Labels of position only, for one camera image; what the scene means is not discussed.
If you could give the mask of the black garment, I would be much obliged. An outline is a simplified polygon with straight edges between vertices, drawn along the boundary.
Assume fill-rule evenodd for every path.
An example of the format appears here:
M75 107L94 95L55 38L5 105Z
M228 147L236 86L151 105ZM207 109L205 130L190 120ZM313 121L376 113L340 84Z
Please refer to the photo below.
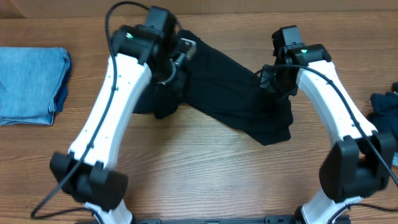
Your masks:
M155 90L150 84L133 112L152 113L163 119L185 103L225 125L244 131L266 146L291 138L293 123L288 97L275 99L259 87L259 77L227 55L210 47L189 30L178 36L197 43L197 52L187 62L187 88L183 93Z

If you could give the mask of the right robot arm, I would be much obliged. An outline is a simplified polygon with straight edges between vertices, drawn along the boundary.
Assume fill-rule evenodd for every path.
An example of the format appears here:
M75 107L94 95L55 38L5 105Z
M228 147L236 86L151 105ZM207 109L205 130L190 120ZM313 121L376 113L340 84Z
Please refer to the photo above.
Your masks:
M397 181L392 161L397 141L381 134L356 107L341 84L330 54L322 44L305 45L297 26L272 35L273 65L258 71L259 86L281 100L302 90L328 133L331 150L324 160L321 188L293 215L268 215L265 223L349 223L347 209Z

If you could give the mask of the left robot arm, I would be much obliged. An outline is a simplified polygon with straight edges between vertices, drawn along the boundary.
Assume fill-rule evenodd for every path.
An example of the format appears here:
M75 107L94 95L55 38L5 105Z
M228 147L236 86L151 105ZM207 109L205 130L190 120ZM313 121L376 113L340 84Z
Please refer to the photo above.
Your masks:
M151 6L143 24L107 33L110 56L95 105L68 153L50 161L57 189L82 203L96 223L134 222L123 199L128 178L115 171L119 147L144 90L170 85L195 52L193 42L177 37L177 24L169 10Z

